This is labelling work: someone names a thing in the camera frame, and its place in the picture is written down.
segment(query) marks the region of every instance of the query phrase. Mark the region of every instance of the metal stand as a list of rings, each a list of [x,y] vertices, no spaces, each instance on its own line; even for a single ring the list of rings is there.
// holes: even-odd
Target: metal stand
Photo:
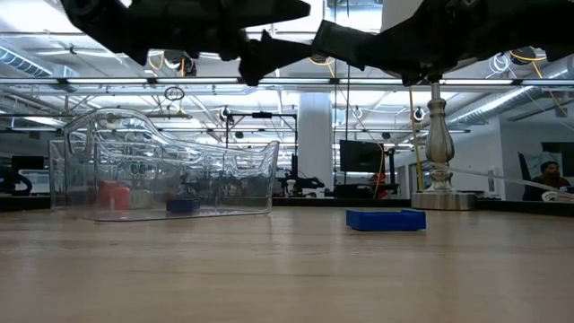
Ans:
[[[455,157],[455,146],[445,122],[445,107],[447,102],[440,98],[438,82],[431,82],[430,129],[425,146],[427,160],[448,166]],[[474,208],[476,196],[457,192],[452,188],[450,180],[452,173],[441,168],[433,167],[430,174],[430,188],[413,195],[412,206],[427,210],[465,211]]]

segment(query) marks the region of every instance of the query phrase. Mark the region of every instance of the person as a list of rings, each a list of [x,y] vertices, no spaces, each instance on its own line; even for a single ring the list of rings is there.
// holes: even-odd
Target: person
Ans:
[[[538,184],[544,184],[553,188],[569,187],[570,183],[562,178],[560,175],[560,165],[556,161],[547,161],[540,165],[541,176],[533,178],[532,181]],[[535,188],[526,186],[522,199],[525,201],[542,201],[542,194],[546,193],[546,189]]]

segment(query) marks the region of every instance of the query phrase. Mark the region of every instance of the red object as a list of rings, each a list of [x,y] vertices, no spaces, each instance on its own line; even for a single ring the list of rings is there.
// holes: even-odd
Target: red object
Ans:
[[[109,206],[111,209],[130,210],[132,208],[129,188],[124,187],[112,188],[109,192],[109,195],[110,195]]]
[[[111,190],[120,187],[119,183],[112,180],[98,181],[98,206],[109,209],[111,202]]]

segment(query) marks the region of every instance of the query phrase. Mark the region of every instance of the white pillar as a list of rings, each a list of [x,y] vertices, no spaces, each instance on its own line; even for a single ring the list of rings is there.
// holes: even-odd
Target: white pillar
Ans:
[[[381,32],[411,18],[421,4],[422,0],[386,0],[383,4]]]
[[[299,128],[299,171],[317,177],[333,189],[333,129],[329,93],[300,95],[297,113]]]

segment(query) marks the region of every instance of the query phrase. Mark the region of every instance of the ceiling light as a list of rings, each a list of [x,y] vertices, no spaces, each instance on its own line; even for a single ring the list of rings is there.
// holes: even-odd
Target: ceiling light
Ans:
[[[58,84],[54,78],[0,78],[0,84]]]
[[[356,85],[403,85],[403,81],[400,79],[342,79],[339,82]]]
[[[147,74],[152,74],[155,77],[158,77],[158,75],[153,70],[145,70],[144,72],[146,72]]]
[[[54,118],[44,118],[44,117],[26,117],[26,120],[40,123],[46,126],[61,127],[65,125],[64,121],[60,121]]]
[[[70,84],[147,84],[144,78],[69,78],[67,81]]]
[[[51,127],[13,127],[10,128],[13,131],[20,131],[20,132],[56,132],[56,128]]]
[[[290,78],[290,77],[268,77],[261,81],[260,84],[329,84],[327,78]]]
[[[236,84],[237,78],[231,77],[164,77],[158,78],[159,84]]]
[[[466,79],[451,79],[441,80],[441,84],[445,85],[511,85],[514,80],[466,80]]]
[[[574,80],[524,80],[522,85],[548,86],[548,85],[567,85],[574,86]]]

